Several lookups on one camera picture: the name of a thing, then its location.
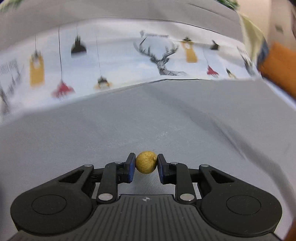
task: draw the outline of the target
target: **red lamp print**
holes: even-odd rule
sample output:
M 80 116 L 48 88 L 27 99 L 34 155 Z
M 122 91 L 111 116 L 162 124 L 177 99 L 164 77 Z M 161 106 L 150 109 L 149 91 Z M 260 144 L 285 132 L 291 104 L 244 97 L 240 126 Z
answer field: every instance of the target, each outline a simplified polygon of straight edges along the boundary
M 58 85 L 57 90 L 52 92 L 54 97 L 60 98 L 61 96 L 67 95 L 69 93 L 75 93 L 74 89 L 67 86 L 63 81 Z
M 57 86 L 57 90 L 52 92 L 52 96 L 56 97 L 56 98 L 60 98 L 61 96 L 65 96 L 69 93 L 75 93 L 74 89 L 71 86 L 67 86 L 62 78 L 62 60 L 61 60 L 61 46 L 60 46 L 60 42 L 59 42 L 59 62 L 61 65 L 61 82 L 60 84 Z
M 207 66 L 207 74 L 215 78 L 219 77 L 219 74 L 216 71 L 214 71 L 209 65 Z

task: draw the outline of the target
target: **crosshair marking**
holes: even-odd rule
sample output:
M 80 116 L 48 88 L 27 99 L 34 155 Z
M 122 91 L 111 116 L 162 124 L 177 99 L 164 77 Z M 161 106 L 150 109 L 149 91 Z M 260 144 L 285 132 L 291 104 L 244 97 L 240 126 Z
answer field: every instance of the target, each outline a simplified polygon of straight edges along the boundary
M 144 202 L 148 202 L 148 201 L 150 201 L 150 200 L 151 200 L 151 198 L 144 197 L 144 198 L 142 198 L 142 200 L 143 200 Z

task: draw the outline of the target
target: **black gripper base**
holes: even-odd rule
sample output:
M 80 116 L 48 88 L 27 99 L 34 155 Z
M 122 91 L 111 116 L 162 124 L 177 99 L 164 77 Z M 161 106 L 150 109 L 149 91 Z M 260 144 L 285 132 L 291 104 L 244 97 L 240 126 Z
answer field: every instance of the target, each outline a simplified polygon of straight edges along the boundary
M 121 195 L 117 202 L 102 204 L 79 228 L 57 236 L 18 232 L 10 241 L 259 241 L 279 240 L 269 233 L 242 238 L 209 226 L 193 205 L 180 204 L 172 195 Z

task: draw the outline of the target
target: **small round object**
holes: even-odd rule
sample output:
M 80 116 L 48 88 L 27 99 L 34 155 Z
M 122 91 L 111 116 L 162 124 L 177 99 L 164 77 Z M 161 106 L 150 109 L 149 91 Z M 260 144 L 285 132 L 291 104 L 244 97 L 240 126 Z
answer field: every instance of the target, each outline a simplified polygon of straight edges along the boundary
M 252 215 L 261 208 L 261 203 L 254 197 L 237 195 L 226 201 L 228 209 L 239 215 Z
M 143 173 L 149 174 L 157 166 L 157 155 L 153 151 L 143 151 L 136 158 L 136 169 Z
M 99 195 L 99 199 L 102 201 L 109 201 L 113 198 L 113 195 L 110 193 L 102 193 Z
M 194 199 L 194 196 L 190 193 L 184 193 L 180 195 L 180 199 L 182 199 L 183 201 L 192 201 Z
M 44 215 L 52 215 L 62 211 L 67 205 L 65 198 L 58 195 L 44 195 L 36 198 L 32 203 L 35 212 Z

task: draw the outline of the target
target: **yellow lamp print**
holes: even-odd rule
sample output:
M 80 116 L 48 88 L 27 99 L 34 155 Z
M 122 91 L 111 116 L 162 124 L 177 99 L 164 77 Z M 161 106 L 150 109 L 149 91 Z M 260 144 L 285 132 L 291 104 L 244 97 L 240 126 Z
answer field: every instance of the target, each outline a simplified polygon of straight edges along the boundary
M 44 84 L 44 61 L 41 53 L 35 51 L 30 58 L 30 86 L 36 87 Z
M 186 62 L 187 63 L 197 63 L 197 56 L 192 48 L 193 42 L 190 38 L 186 37 L 181 41 L 183 48 L 186 51 Z

